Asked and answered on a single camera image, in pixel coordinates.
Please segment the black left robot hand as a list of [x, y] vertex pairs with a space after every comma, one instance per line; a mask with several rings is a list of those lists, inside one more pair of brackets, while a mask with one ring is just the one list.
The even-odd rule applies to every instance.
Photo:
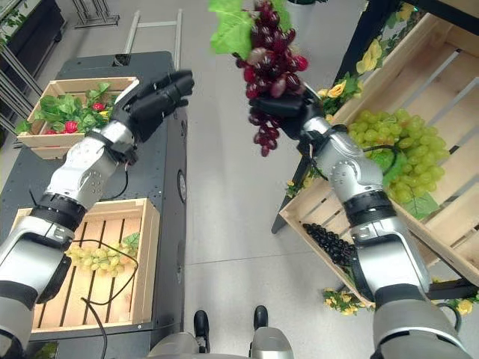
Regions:
[[191, 70], [140, 82], [115, 103], [111, 119], [128, 128], [135, 142], [144, 143], [167, 116], [189, 104], [194, 85]]

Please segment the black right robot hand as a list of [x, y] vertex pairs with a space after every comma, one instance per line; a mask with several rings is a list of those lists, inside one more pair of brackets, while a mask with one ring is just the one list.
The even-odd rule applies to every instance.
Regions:
[[304, 125], [312, 118], [324, 117], [323, 107], [313, 91], [306, 89], [302, 94], [283, 94], [279, 98], [259, 96], [249, 100], [255, 109], [280, 120], [280, 128], [292, 140], [299, 140]]

